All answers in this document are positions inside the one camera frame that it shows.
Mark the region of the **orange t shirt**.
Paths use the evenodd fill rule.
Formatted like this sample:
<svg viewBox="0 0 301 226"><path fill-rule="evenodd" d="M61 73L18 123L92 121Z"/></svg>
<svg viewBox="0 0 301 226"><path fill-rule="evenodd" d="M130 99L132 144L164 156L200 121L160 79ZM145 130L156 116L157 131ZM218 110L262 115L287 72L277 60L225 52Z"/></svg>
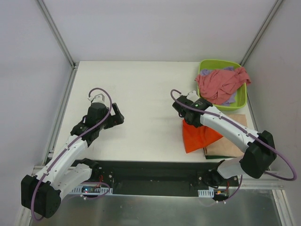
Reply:
<svg viewBox="0 0 301 226"><path fill-rule="evenodd" d="M196 128L183 120L182 137L185 152L191 153L218 141L223 135L207 126Z"/></svg>

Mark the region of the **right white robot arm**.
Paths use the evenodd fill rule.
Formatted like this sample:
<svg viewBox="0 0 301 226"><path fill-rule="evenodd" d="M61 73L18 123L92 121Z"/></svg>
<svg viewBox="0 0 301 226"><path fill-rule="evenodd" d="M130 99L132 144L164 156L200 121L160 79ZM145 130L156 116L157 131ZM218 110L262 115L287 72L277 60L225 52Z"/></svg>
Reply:
<svg viewBox="0 0 301 226"><path fill-rule="evenodd" d="M188 125L196 129L213 129L243 153L243 156L219 162L215 169L204 175L204 180L222 186L235 175L259 179L277 157L271 133L266 130L260 133L243 126L207 100L199 98L195 92L179 96L174 100L173 108Z"/></svg>

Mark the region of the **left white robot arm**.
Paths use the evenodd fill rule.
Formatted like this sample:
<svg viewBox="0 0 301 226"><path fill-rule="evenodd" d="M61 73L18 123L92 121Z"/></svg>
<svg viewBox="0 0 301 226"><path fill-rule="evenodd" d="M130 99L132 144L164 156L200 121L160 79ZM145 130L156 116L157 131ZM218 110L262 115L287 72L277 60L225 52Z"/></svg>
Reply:
<svg viewBox="0 0 301 226"><path fill-rule="evenodd" d="M21 204L30 209L32 218L50 218L58 210L64 197L83 182L96 183L95 188L110 186L103 181L100 165L88 158L69 170L76 158L93 143L102 129L109 129L124 122L124 116L116 103L107 107L95 102L88 108L87 115L73 127L70 136L59 154L34 176L26 175L21 181Z"/></svg>

